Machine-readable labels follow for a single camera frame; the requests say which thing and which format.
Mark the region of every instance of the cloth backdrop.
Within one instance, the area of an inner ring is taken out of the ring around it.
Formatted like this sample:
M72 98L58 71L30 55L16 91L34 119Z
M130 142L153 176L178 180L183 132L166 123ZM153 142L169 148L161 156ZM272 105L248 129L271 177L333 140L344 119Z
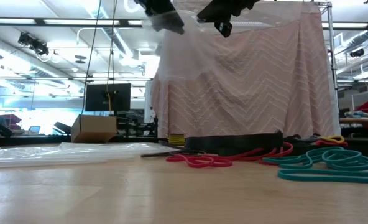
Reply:
M160 137L334 133L316 4L256 4L235 18L249 22L234 21L238 28L227 39L197 24L193 14L180 15L186 32L165 32L152 84Z

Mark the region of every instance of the desk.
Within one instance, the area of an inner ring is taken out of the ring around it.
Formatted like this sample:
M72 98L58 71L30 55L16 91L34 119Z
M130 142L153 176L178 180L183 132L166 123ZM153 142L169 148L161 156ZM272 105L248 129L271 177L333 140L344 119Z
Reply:
M368 184L291 182L254 162L163 158L0 169L0 224L368 223Z

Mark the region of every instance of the pink fabric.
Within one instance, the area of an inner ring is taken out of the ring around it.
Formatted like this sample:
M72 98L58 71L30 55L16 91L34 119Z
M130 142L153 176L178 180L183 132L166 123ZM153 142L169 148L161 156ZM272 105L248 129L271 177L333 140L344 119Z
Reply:
M333 134L319 13L303 13L300 20L282 27L249 30L227 39L216 35L213 44L216 63L197 78L163 80L163 70L155 76L151 94L159 136L276 130L284 135Z

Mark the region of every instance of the cardboard box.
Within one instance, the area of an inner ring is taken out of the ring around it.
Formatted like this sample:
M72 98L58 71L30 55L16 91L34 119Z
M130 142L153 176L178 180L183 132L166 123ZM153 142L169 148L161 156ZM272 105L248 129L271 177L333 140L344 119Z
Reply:
M71 128L71 142L107 143L117 133L116 117L79 115Z

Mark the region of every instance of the computer monitor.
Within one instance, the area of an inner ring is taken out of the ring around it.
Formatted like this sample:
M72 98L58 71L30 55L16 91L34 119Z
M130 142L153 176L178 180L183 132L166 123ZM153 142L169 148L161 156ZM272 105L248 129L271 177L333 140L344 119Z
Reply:
M110 84L108 93L112 111L130 110L131 84ZM107 85L87 85L86 111L109 111Z

